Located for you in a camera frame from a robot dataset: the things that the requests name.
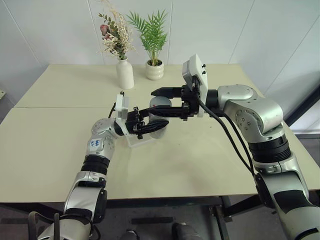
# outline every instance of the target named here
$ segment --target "wall panel seam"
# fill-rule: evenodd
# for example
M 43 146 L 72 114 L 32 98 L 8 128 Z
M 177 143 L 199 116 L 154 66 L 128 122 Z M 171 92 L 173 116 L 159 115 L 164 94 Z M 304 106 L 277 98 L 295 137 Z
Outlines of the wall panel seam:
M 25 43 L 27 44 L 28 48 L 29 48 L 29 49 L 30 49 L 30 51 L 32 52 L 33 57 L 34 57 L 34 58 L 35 58 L 35 60 L 38 62 L 38 64 L 40 65 L 40 67 L 45 67 L 44 65 L 42 65 L 42 64 L 40 63 L 39 59 L 37 58 L 37 55 L 36 55 L 35 51 L 32 49 L 32 47 L 31 47 L 31 45 L 29 44 L 28 40 L 26 39 L 25 35 L 24 35 L 24 34 L 23 34 L 23 32 L 21 31 L 21 29 L 20 29 L 20 27 L 19 27 L 19 25 L 18 25 L 17 21 L 15 20 L 14 16 L 12 15 L 12 13 L 11 13 L 11 11 L 10 11 L 10 9 L 9 9 L 9 7 L 8 7 L 8 5 L 7 5 L 7 3 L 5 2 L 5 0 L 2 0 L 2 2 L 3 2 L 3 4 L 4 4 L 4 6 L 5 6 L 6 10 L 8 11 L 8 13 L 9 13 L 9 15 L 10 15 L 11 19 L 13 20 L 13 22 L 14 22 L 15 26 L 17 27 L 18 31 L 19 31 L 19 32 L 20 32 L 20 34 L 22 35 L 22 37 L 23 37 L 23 39 L 24 39 Z
M 256 1 L 256 0 L 253 0 L 253 1 L 252 1 L 251 7 L 250 7 L 249 12 L 248 12 L 248 14 L 247 14 L 247 16 L 246 16 L 246 19 L 245 19 L 245 21 L 244 21 L 244 24 L 243 24 L 243 27 L 242 27 L 241 32 L 240 32 L 240 34 L 239 34 L 239 37 L 238 37 L 238 39 L 237 39 L 237 41 L 236 41 L 236 43 L 235 43 L 235 45 L 234 45 L 233 51 L 232 51 L 231 56 L 230 56 L 230 58 L 229 58 L 228 64 L 230 64 L 230 61 L 231 61 L 231 59 L 232 59 L 232 57 L 233 57 L 233 55 L 234 55 L 234 53 L 235 53 L 235 51 L 236 51 L 236 48 L 237 48 L 238 43 L 239 43 L 239 40 L 240 40 L 241 35 L 242 35 L 242 33 L 243 33 L 244 29 L 245 29 L 245 26 L 246 26 L 246 24 L 247 24 L 248 18 L 249 18 L 249 16 L 250 16 L 251 10 L 252 10 L 252 8 L 253 8 L 253 6 L 254 6 L 254 4 L 255 4 L 255 1 Z
M 91 21 L 92 21 L 92 25 L 93 25 L 93 30 L 95 32 L 95 36 L 96 36 L 96 43 L 98 44 L 98 49 L 101 50 L 101 47 L 100 47 L 100 41 L 99 41 L 99 37 L 98 37 L 98 33 L 97 33 L 97 30 L 96 30 L 96 26 L 95 26 L 95 21 L 94 21 L 94 17 L 92 15 L 92 11 L 91 11 L 91 6 L 90 6 L 90 3 L 89 3 L 89 0 L 86 0 L 87 4 L 88 4 L 88 8 L 89 8 L 89 12 L 90 12 L 90 16 L 91 16 Z M 105 59 L 104 59 L 104 56 L 103 56 L 103 53 L 100 52 L 100 55 L 101 55 L 101 58 L 102 58 L 102 62 L 103 64 L 106 64 L 105 63 Z
M 273 79 L 273 81 L 270 83 L 269 87 L 265 90 L 265 92 L 263 93 L 264 95 L 267 94 L 267 92 L 270 90 L 271 86 L 275 83 L 275 81 L 277 80 L 277 78 L 279 77 L 279 75 L 284 71 L 285 67 L 287 66 L 287 64 L 289 63 L 290 59 L 293 57 L 293 55 L 296 53 L 297 49 L 300 47 L 300 45 L 303 43 L 303 41 L 305 40 L 305 38 L 307 37 L 308 33 L 311 31 L 311 29 L 314 27 L 314 25 L 316 24 L 317 20 L 319 18 L 319 15 L 316 17 L 316 19 L 314 20 L 314 22 L 312 23 L 311 27 L 308 29 L 308 31 L 306 32 L 306 34 L 304 35 L 304 37 L 302 38 L 302 40 L 299 42 L 299 44 L 296 46 L 296 48 L 293 50 L 292 54 L 289 56 L 288 60 L 285 62 L 285 64 L 283 65 L 283 67 L 281 68 L 281 70 L 279 71 L 279 73 L 275 76 L 275 78 Z
M 169 39 L 168 39 L 168 55 L 166 58 L 166 64 L 169 64 L 169 54 L 170 54 L 170 37 L 171 37 L 171 25 L 172 25 L 172 13 L 174 10 L 174 0 L 171 2 L 171 15 L 170 15 L 170 23 L 169 23 Z
M 320 118 L 317 118 L 312 124 L 310 124 L 308 127 L 306 127 L 305 130 L 309 130 L 310 127 L 312 127 L 314 124 L 316 124 L 319 120 L 320 120 Z
M 9 95 L 7 95 L 7 96 L 4 96 L 4 97 L 6 97 L 8 100 L 9 100 L 9 102 L 12 104 L 12 106 L 14 106 L 14 105 L 16 105 L 17 103 L 14 103 L 11 99 L 10 99 L 10 97 L 9 97 Z

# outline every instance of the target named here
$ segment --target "label sticker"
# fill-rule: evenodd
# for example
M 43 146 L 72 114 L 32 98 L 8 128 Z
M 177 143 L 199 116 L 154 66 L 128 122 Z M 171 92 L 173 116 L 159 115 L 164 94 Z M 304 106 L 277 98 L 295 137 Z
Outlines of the label sticker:
M 98 151 L 101 146 L 101 138 L 91 139 L 90 141 L 90 151 Z

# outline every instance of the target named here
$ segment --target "pink dried flower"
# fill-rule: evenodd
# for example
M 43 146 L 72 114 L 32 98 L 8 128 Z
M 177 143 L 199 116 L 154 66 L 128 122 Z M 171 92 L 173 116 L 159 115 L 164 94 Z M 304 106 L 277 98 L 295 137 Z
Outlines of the pink dried flower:
M 105 36 L 102 37 L 102 39 L 104 40 L 111 40 L 111 34 L 107 33 Z
M 105 36 L 110 31 L 109 26 L 104 24 L 100 26 L 100 30 L 101 30 L 102 36 Z

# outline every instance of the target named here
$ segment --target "white plant pot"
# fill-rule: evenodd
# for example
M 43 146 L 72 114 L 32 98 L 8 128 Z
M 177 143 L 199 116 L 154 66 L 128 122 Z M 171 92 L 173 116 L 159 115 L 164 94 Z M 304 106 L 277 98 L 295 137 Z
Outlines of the white plant pot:
M 135 85 L 134 72 L 128 58 L 120 60 L 115 65 L 118 83 L 122 89 L 132 89 Z
M 151 66 L 146 62 L 145 64 L 145 75 L 150 80 L 158 80 L 164 76 L 165 65 L 161 62 L 159 66 Z

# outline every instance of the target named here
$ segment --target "gray cup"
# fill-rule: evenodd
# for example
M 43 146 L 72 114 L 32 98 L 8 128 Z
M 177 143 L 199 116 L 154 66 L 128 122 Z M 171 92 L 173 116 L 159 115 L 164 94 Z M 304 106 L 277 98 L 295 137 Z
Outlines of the gray cup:
M 171 104 L 170 99 L 165 96 L 155 96 L 154 98 L 151 99 L 149 107 L 153 108 L 153 107 L 160 106 L 160 105 L 169 105 L 171 107 L 172 104 Z M 152 121 L 158 120 L 158 119 L 168 120 L 167 117 L 156 116 L 156 115 L 149 113 L 149 123 L 151 123 Z M 160 139 L 164 136 L 164 134 L 166 132 L 166 128 L 167 128 L 167 126 L 165 126 L 162 129 L 159 129 L 158 131 L 151 132 L 150 136 L 154 139 Z

